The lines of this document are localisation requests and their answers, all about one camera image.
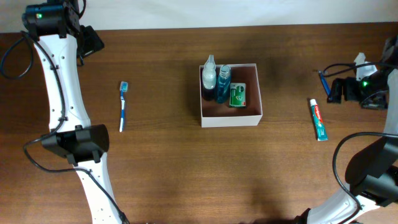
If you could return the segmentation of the blue disposable razor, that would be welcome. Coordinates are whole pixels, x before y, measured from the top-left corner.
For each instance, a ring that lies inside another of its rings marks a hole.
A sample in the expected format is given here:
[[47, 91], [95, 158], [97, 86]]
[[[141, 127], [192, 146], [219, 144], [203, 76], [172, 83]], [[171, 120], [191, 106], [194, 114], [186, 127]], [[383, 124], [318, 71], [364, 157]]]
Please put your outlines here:
[[326, 79], [325, 79], [325, 77], [323, 75], [323, 72], [321, 70], [318, 71], [318, 76], [320, 77], [320, 81], [322, 83], [322, 86], [323, 86], [323, 88], [325, 90], [326, 95], [329, 96], [331, 90], [330, 90], [329, 84], [326, 81]]

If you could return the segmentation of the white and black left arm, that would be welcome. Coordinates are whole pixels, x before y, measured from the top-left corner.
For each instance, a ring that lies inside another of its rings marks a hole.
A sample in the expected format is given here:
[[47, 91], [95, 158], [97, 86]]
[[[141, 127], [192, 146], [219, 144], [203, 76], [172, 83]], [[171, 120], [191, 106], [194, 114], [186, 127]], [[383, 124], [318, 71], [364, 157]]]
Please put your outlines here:
[[109, 134], [92, 125], [81, 95], [78, 67], [104, 48], [91, 26], [80, 24], [78, 1], [46, 1], [29, 5], [22, 15], [41, 60], [50, 106], [50, 132], [39, 138], [48, 151], [71, 165], [85, 191], [93, 223], [128, 223], [118, 207], [107, 168]]

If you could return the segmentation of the green soap bar pack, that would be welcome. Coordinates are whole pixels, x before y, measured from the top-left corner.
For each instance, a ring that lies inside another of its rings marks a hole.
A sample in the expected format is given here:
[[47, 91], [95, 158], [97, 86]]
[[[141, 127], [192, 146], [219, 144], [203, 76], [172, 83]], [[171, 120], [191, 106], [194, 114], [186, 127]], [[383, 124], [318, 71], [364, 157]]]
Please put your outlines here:
[[246, 84], [245, 83], [231, 83], [229, 94], [230, 108], [245, 108], [246, 107]]

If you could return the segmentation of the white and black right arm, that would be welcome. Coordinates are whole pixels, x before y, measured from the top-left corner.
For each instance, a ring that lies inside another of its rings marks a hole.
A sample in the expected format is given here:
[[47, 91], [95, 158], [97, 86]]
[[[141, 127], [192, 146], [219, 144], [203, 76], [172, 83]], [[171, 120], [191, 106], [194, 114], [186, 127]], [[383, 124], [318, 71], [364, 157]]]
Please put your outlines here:
[[[397, 203], [397, 37], [386, 40], [379, 62], [367, 62], [359, 53], [344, 68], [355, 76], [336, 78], [331, 85], [325, 80], [330, 76], [327, 70], [319, 71], [327, 102], [357, 101], [364, 109], [386, 110], [384, 130], [350, 134], [338, 143], [332, 171], [339, 191], [320, 206], [306, 209], [294, 223], [355, 223], [368, 211]], [[341, 180], [336, 169], [338, 153], [346, 141], [360, 136], [378, 139], [352, 157]]]

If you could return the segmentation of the blue and white toothbrush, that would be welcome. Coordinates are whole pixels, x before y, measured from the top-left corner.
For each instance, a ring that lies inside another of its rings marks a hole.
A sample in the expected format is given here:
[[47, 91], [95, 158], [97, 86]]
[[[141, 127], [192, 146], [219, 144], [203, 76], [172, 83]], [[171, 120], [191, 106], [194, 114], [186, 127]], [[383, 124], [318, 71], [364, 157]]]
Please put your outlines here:
[[120, 100], [121, 100], [121, 116], [120, 116], [120, 125], [119, 125], [119, 132], [123, 132], [124, 130], [124, 120], [125, 120], [125, 99], [124, 94], [128, 90], [128, 82], [122, 81], [120, 84]]

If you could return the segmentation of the teal mouthwash bottle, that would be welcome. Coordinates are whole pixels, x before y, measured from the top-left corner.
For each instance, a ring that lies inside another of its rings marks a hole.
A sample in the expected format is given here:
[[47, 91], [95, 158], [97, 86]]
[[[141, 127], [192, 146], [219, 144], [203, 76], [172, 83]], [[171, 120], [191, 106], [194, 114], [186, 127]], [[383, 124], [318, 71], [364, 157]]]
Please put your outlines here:
[[231, 67], [223, 65], [216, 84], [216, 102], [219, 104], [224, 103], [229, 97], [229, 86], [231, 83]]

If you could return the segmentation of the red and green toothpaste tube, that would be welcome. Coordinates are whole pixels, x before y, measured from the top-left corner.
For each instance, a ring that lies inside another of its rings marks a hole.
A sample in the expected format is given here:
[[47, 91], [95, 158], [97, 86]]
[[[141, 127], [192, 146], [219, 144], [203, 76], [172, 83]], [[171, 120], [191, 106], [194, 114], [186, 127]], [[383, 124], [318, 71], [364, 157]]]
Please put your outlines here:
[[325, 125], [320, 114], [319, 106], [315, 99], [310, 99], [310, 108], [313, 115], [313, 123], [318, 141], [327, 141], [328, 135], [326, 133]]

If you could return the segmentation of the clear foam soap pump bottle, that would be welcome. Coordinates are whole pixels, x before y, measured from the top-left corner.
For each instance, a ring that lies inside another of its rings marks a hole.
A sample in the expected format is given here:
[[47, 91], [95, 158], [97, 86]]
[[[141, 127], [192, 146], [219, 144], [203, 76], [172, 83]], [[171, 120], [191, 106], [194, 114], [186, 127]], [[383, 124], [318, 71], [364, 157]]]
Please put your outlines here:
[[209, 55], [201, 75], [201, 95], [204, 100], [211, 101], [215, 97], [216, 63], [214, 55]]

